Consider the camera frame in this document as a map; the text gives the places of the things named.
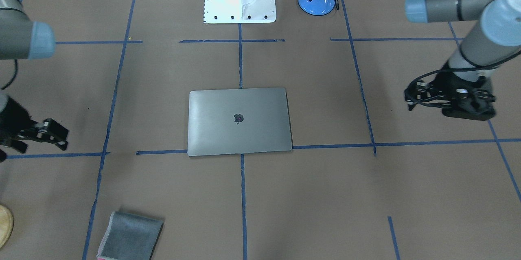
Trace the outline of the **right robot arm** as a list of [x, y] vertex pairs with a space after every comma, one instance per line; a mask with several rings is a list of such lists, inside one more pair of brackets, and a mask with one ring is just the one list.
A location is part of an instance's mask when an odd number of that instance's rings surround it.
[[32, 21], [21, 0], [0, 0], [0, 58], [14, 61], [13, 76], [1, 87], [1, 149], [24, 154], [28, 148], [26, 141], [49, 143], [62, 151], [67, 149], [68, 129], [51, 118], [34, 121], [23, 106], [5, 93], [18, 75], [19, 60], [50, 58], [55, 47], [53, 29], [47, 23]]

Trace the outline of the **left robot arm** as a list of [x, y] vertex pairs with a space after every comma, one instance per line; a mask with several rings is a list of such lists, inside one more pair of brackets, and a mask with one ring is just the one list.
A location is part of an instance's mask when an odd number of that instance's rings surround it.
[[441, 69], [410, 82], [408, 110], [421, 105], [452, 118], [493, 118], [491, 76], [520, 55], [520, 0], [405, 0], [405, 15], [413, 23], [475, 21]]

